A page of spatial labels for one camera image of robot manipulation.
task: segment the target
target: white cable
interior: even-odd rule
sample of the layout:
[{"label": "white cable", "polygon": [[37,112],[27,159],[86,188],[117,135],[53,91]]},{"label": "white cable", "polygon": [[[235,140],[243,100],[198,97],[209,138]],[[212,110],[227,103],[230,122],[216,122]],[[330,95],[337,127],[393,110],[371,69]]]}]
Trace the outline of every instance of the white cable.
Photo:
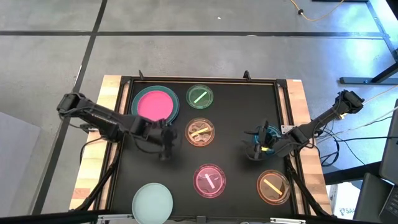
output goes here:
[{"label": "white cable", "polygon": [[374,100],[375,98],[377,98],[377,97],[379,97],[379,96],[381,96],[381,95],[387,93],[388,91],[393,90],[394,88],[397,88],[397,87],[398,87],[398,85],[393,86],[392,88],[390,88],[390,89],[388,89],[388,90],[386,90],[386,91],[384,91],[384,92],[381,92],[381,93],[377,94],[376,96],[374,96],[374,97],[372,97],[372,98],[366,100],[366,101],[363,103],[363,105],[365,105],[366,103],[369,103],[369,101]]},{"label": "white cable", "polygon": [[366,124],[364,124],[364,125],[361,125],[361,126],[359,126],[359,127],[356,127],[356,128],[350,128],[350,129],[348,129],[348,130],[346,130],[346,131],[340,131],[340,132],[338,132],[338,133],[336,133],[336,134],[334,134],[334,135],[332,135],[332,136],[329,136],[328,138],[325,138],[324,140],[318,142],[318,144],[320,144],[321,142],[324,142],[324,141],[326,141],[326,140],[328,140],[328,139],[330,139],[330,138],[332,138],[332,137],[335,137],[335,136],[337,136],[337,135],[339,135],[339,134],[343,134],[343,133],[347,133],[347,132],[350,132],[350,131],[357,130],[357,129],[359,129],[359,128],[363,128],[363,127],[365,127],[365,126],[367,126],[367,125],[369,125],[369,124],[371,124],[371,123],[373,123],[373,122],[375,122],[375,121],[377,121],[377,120],[379,120],[379,119],[381,119],[381,118],[387,116],[389,113],[394,112],[396,109],[398,109],[398,106],[395,107],[394,109],[388,111],[386,114],[384,114],[384,115],[382,115],[382,116],[380,116],[380,117],[374,119],[374,120],[371,121],[371,122],[368,122],[368,123],[366,123]]}]

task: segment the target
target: cable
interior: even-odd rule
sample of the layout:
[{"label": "cable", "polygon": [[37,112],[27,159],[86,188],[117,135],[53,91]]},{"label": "cable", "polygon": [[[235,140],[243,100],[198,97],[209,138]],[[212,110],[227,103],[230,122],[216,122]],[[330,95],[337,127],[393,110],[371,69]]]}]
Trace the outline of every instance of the cable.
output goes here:
[{"label": "cable", "polygon": [[354,155],[354,157],[355,157],[359,162],[361,162],[364,166],[366,166],[366,164],[365,164],[364,162],[362,162],[362,160],[359,159],[358,156],[356,156],[356,154],[353,152],[353,150],[349,147],[348,143],[347,143],[346,141],[344,141],[344,143],[347,145],[349,151]]},{"label": "cable", "polygon": [[134,137],[133,135],[130,135],[130,137],[131,137],[132,140],[134,141],[134,144],[136,145],[136,147],[137,147],[141,152],[148,153],[148,154],[160,154],[160,153],[164,152],[164,150],[156,151],[156,152],[147,151],[147,150],[141,148],[141,147],[138,145],[137,140],[140,140],[140,139]]},{"label": "cable", "polygon": [[387,93],[388,91],[390,91],[390,90],[392,90],[392,89],[394,89],[394,88],[397,88],[397,87],[398,87],[398,85],[393,86],[392,88],[390,88],[390,89],[388,89],[388,90],[386,90],[386,91],[384,91],[384,92],[381,92],[381,93],[377,94],[376,96],[374,96],[374,97],[372,97],[372,98],[366,100],[366,101],[363,102],[362,104],[365,105],[366,103],[369,103],[369,101],[374,100],[375,98],[377,98],[377,97],[379,97],[379,96],[381,96],[381,95]]},{"label": "cable", "polygon": [[383,119],[380,119],[380,120],[378,120],[378,121],[373,121],[372,123],[367,124],[367,125],[365,125],[365,126],[369,126],[369,125],[371,125],[371,124],[374,124],[374,123],[377,123],[377,122],[380,122],[380,121],[384,121],[384,120],[389,119],[389,118],[392,118],[392,116],[386,117],[386,118],[383,118]]},{"label": "cable", "polygon": [[364,166],[366,166],[366,164],[360,159],[360,158],[358,158],[358,156],[356,156],[356,154],[353,152],[353,150],[350,148],[350,146],[348,145],[348,143],[346,142],[346,141],[343,141],[346,145],[347,145],[347,148],[349,149],[349,151],[352,153],[352,155],[354,155],[354,157],[359,161],[359,162],[361,162]]},{"label": "cable", "polygon": [[334,127],[335,127],[335,120],[331,121],[331,128],[328,128],[327,126],[325,126],[325,127],[322,129],[322,133],[319,134],[318,137],[316,137],[316,139],[317,139],[317,140],[325,139],[326,137],[328,137],[327,135],[322,136],[323,133],[326,133],[326,132],[325,132],[325,129],[329,130],[330,132],[333,132],[333,128],[334,128]]},{"label": "cable", "polygon": [[363,140],[363,139],[392,139],[392,138],[398,138],[398,136],[382,136],[382,137],[366,137],[366,138],[352,138],[352,139],[342,139],[339,140],[338,142],[342,141],[352,141],[352,140]]},{"label": "cable", "polygon": [[321,150],[319,150],[318,146],[316,146],[314,143],[309,143],[312,145],[313,148],[316,148],[318,150],[318,156],[321,156]]},{"label": "cable", "polygon": [[[331,133],[329,133],[327,131],[324,131],[324,132],[329,134],[330,136],[332,135],[331,133],[333,133],[332,130],[330,130]],[[333,155],[336,155],[335,158],[333,159],[333,161],[331,163],[326,164],[325,162]],[[325,156],[322,156],[322,157],[320,156],[319,157],[319,159],[325,158],[323,161],[321,161],[321,166],[322,167],[330,167],[330,166],[332,166],[337,161],[339,155],[340,155],[340,145],[338,144],[338,142],[336,142],[336,152],[332,152],[331,154],[327,154]]]},{"label": "cable", "polygon": [[[58,117],[61,119],[61,121],[63,121],[63,118],[61,117],[60,114],[58,114]],[[69,123],[69,126],[72,126],[72,127],[74,127],[74,128],[78,128],[78,129],[81,129],[79,126],[74,125],[74,124],[71,124],[71,123]]]},{"label": "cable", "polygon": [[304,17],[304,19],[311,21],[311,22],[315,22],[315,21],[319,21],[323,18],[325,18],[326,16],[329,16],[334,10],[336,10],[343,2],[344,0],[341,0],[336,7],[334,7],[330,12],[326,13],[325,15],[319,17],[318,19],[309,19],[307,16],[304,15],[304,10],[299,8],[299,6],[296,4],[296,2],[294,0],[290,0],[290,2],[293,3],[293,5],[296,7],[296,9],[298,10],[298,14],[302,15]]},{"label": "cable", "polygon": [[91,143],[93,143],[93,142],[95,142],[95,141],[98,141],[98,140],[100,140],[100,139],[102,139],[102,137],[99,137],[98,139],[94,139],[94,140],[88,141],[88,142],[86,142],[86,143],[81,147],[81,149],[80,149],[80,164],[81,164],[81,160],[83,159],[83,153],[84,153],[84,151],[85,151],[85,147],[86,147],[88,144],[91,144]]},{"label": "cable", "polygon": [[318,144],[321,143],[321,142],[323,142],[323,141],[326,141],[326,140],[330,139],[331,137],[335,137],[335,136],[340,135],[340,134],[343,134],[343,133],[348,133],[348,132],[350,132],[350,131],[354,131],[354,130],[357,130],[357,129],[359,129],[359,128],[363,128],[363,127],[365,127],[365,126],[369,126],[370,124],[375,123],[376,121],[380,120],[381,118],[385,117],[387,114],[389,114],[389,113],[395,111],[396,109],[398,109],[398,106],[396,106],[394,109],[388,111],[388,112],[385,113],[384,115],[382,115],[382,116],[380,116],[380,117],[374,119],[374,120],[371,121],[371,122],[368,122],[368,123],[366,123],[366,124],[364,124],[364,125],[361,125],[361,126],[358,126],[358,127],[356,127],[356,128],[350,128],[350,129],[348,129],[348,130],[346,130],[346,131],[340,131],[340,132],[338,132],[338,133],[336,133],[336,134],[334,134],[334,135],[332,135],[332,136],[330,136],[330,137],[328,137],[328,138],[325,138],[324,140],[318,142]]}]

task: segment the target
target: lid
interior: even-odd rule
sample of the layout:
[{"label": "lid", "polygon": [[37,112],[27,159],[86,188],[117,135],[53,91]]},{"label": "lid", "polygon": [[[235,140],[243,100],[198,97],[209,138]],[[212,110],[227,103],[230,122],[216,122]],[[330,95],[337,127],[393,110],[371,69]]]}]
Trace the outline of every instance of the lid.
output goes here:
[{"label": "lid", "polygon": [[135,194],[131,208],[138,223],[162,224],[172,213],[173,197],[162,184],[146,184]]},{"label": "lid", "polygon": [[193,108],[205,109],[213,102],[213,91],[205,85],[194,85],[187,91],[187,102]]},{"label": "lid", "polygon": [[180,103],[177,95],[164,86],[150,86],[141,90],[133,99],[131,112],[152,121],[166,119],[171,123],[178,115]]},{"label": "lid", "polygon": [[194,146],[207,146],[214,139],[214,135],[214,125],[205,118],[195,118],[185,128],[185,137]]},{"label": "lid", "polygon": [[214,164],[199,167],[193,175],[193,187],[202,197],[215,198],[223,193],[226,185],[224,172]]},{"label": "lid", "polygon": [[257,180],[257,191],[260,197],[271,205],[281,205],[290,196],[290,185],[279,171],[264,171]]}]

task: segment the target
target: light blue dish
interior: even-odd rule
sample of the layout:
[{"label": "light blue dish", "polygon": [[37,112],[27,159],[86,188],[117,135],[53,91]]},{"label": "light blue dish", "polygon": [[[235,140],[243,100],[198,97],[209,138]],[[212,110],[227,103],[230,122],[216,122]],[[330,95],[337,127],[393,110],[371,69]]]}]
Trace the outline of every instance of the light blue dish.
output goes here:
[{"label": "light blue dish", "polygon": [[146,184],[135,194],[131,208],[139,224],[163,224],[172,213],[173,197],[162,184]]}]

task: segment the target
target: orange petri dish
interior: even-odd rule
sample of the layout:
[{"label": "orange petri dish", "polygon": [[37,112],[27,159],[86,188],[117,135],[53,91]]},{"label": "orange petri dish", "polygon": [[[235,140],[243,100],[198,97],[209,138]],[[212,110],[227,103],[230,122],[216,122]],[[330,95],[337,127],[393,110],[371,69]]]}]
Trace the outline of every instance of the orange petri dish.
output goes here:
[{"label": "orange petri dish", "polygon": [[215,135],[214,125],[205,118],[191,120],[185,128],[185,137],[194,146],[207,146]]},{"label": "orange petri dish", "polygon": [[268,204],[282,205],[290,197],[290,184],[281,172],[267,170],[257,180],[257,191]]}]

